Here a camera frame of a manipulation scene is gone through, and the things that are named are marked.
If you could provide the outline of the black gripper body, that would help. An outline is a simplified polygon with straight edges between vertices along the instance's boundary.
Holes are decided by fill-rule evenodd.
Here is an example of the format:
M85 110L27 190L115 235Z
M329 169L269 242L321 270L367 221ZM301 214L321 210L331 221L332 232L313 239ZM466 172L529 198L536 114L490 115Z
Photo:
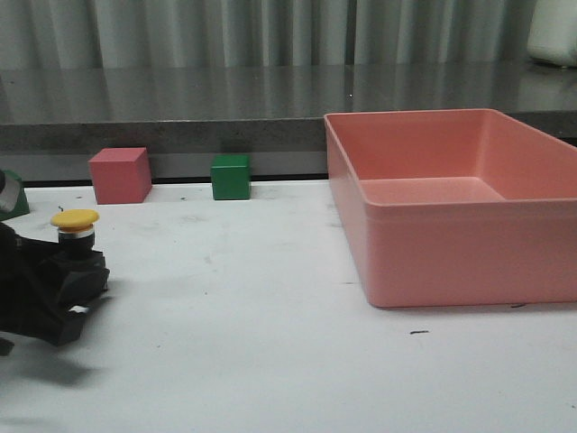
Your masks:
M56 281L41 271L60 245L18 235L1 224L1 330L62 345L63 309Z

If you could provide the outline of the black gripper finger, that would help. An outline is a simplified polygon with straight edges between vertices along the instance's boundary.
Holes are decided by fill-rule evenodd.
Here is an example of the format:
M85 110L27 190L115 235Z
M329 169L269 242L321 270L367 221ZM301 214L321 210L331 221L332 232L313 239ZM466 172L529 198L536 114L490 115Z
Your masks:
M86 323L89 307L73 306L61 311L55 317L49 317L45 326L44 340L54 346L63 346L77 341Z
M87 307L107 291L110 271L102 252L73 258L67 253L56 253L38 266L42 282L56 304L63 309Z

